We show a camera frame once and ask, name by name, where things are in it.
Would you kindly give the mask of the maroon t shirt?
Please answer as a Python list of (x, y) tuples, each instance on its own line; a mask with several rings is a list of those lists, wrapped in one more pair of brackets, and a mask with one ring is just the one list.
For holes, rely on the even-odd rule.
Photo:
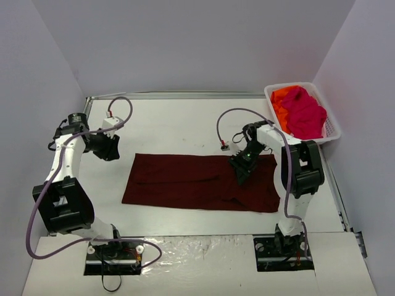
[(276, 161), (261, 155), (242, 184), (225, 155), (136, 154), (122, 203), (192, 210), (275, 213)]

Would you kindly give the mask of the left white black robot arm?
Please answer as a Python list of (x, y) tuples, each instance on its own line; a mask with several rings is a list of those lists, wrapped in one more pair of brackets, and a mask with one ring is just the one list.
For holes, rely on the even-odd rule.
[(88, 134), (85, 113), (72, 113), (65, 120), (68, 125), (58, 127), (54, 135), (55, 157), (51, 171), (42, 185), (35, 186), (33, 199), (49, 232), (75, 234), (89, 239), (104, 239), (102, 251), (111, 258), (121, 256), (124, 242), (113, 224), (95, 216), (94, 207), (78, 180), (81, 157), (92, 152), (104, 161), (120, 158), (120, 137), (115, 131)]

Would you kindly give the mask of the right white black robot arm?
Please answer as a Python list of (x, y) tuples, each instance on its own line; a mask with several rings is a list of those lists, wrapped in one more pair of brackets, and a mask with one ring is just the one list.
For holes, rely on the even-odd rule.
[(280, 131), (271, 122), (243, 127), (246, 147), (229, 159), (239, 185), (257, 168), (260, 153), (269, 148), (277, 166), (273, 182), (282, 199), (283, 213), (275, 226), (274, 248), (287, 255), (306, 238), (304, 217), (313, 196), (324, 183), (322, 161), (315, 141), (303, 141)]

